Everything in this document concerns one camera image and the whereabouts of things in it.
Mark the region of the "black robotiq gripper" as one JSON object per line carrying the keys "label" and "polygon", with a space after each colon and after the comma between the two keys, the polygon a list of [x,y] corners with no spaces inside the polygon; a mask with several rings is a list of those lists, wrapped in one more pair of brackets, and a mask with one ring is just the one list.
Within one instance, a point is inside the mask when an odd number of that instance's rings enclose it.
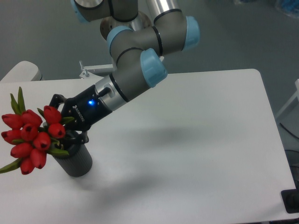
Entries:
{"label": "black robotiq gripper", "polygon": [[62,117],[73,117],[74,120],[65,125],[66,133],[59,140],[64,149],[71,148],[74,145],[83,145],[89,142],[87,130],[93,124],[112,113],[100,99],[109,94],[111,89],[105,87],[99,93],[96,93],[95,85],[90,86],[73,98],[66,98],[61,94],[54,94],[49,106],[58,109],[62,106]]}

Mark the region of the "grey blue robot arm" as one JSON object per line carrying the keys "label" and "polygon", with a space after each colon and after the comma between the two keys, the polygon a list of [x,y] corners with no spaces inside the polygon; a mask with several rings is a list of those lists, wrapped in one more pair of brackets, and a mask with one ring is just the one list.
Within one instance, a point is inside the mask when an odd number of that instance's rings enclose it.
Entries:
{"label": "grey blue robot arm", "polygon": [[87,131],[100,119],[155,87],[167,77],[161,56],[198,45],[200,30],[194,17],[184,16],[176,0],[149,0],[154,24],[136,28],[136,0],[73,0],[81,21],[111,17],[118,22],[107,35],[107,45],[116,70],[73,98],[54,95],[50,105],[63,104],[62,116],[73,117],[67,131],[80,131],[71,139],[60,139],[58,148],[88,142]]}

